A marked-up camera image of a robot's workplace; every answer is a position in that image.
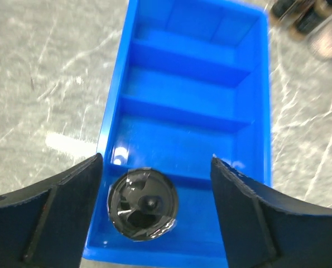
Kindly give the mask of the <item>blue divided plastic bin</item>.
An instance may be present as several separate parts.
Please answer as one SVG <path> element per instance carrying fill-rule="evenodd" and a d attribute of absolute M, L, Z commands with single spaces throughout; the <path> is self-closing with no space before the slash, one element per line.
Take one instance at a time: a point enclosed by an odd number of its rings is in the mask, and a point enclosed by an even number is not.
<path fill-rule="evenodd" d="M 218 157 L 271 185 L 268 19 L 235 1 L 130 1 L 97 144 L 103 175 L 83 256 L 117 264 L 227 267 L 211 187 Z M 175 225 L 149 241 L 126 185 L 132 169 L 172 181 Z"/>

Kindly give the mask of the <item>shaker jar white powder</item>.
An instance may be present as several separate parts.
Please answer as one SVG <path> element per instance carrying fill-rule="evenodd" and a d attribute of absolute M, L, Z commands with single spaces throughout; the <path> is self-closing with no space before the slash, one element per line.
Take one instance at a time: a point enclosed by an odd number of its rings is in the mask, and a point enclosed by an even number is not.
<path fill-rule="evenodd" d="M 107 209 L 120 234 L 150 241 L 175 227 L 179 197 L 168 176 L 144 167 L 127 171 L 110 187 Z"/>

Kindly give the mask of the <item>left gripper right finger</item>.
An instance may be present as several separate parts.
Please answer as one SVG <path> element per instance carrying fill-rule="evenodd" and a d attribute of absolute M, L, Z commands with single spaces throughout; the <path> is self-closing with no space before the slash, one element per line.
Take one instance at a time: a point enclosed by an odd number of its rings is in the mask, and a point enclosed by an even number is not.
<path fill-rule="evenodd" d="M 332 267 L 332 208 L 283 194 L 217 157 L 210 177 L 229 267 Z"/>

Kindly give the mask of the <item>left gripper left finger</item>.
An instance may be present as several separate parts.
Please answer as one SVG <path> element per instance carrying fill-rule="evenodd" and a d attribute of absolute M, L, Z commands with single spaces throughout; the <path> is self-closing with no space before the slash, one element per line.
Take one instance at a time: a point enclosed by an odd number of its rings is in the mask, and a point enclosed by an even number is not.
<path fill-rule="evenodd" d="M 0 267 L 79 267 L 102 169 L 96 154 L 0 195 Z"/>

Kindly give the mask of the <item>knob lid jar white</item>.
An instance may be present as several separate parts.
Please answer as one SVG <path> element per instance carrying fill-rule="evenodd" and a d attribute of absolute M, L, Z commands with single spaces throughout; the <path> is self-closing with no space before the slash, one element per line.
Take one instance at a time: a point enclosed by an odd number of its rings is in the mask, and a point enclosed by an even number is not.
<path fill-rule="evenodd" d="M 332 59 L 332 18 L 310 35 L 307 46 L 317 58 Z"/>

